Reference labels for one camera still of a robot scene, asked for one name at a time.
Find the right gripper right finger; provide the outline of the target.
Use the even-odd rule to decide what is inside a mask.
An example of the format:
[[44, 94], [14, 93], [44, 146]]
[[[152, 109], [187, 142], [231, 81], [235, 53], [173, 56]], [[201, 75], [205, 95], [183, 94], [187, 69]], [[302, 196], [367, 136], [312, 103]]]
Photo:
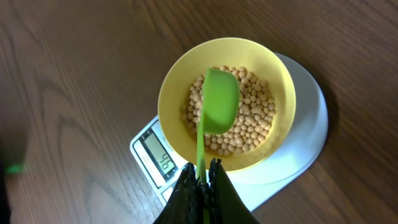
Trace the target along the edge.
[[211, 160], [208, 177], [208, 211], [211, 224], [260, 224], [243, 204], [221, 165], [221, 159]]

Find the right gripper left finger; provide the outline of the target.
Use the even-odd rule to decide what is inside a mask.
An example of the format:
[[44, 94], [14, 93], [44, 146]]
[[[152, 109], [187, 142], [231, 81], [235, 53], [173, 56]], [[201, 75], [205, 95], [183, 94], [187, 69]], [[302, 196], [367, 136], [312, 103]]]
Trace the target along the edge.
[[196, 179], [194, 165], [186, 163], [154, 224], [204, 224], [206, 188], [207, 184]]

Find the green plastic measuring scoop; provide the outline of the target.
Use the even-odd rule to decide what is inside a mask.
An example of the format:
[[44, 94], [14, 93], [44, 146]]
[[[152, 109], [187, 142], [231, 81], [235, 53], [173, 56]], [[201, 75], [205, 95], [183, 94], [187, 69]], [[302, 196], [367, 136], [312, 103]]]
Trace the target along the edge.
[[232, 73], [208, 68], [197, 124], [197, 179], [206, 182], [205, 134], [224, 134], [233, 126], [239, 106], [239, 83]]

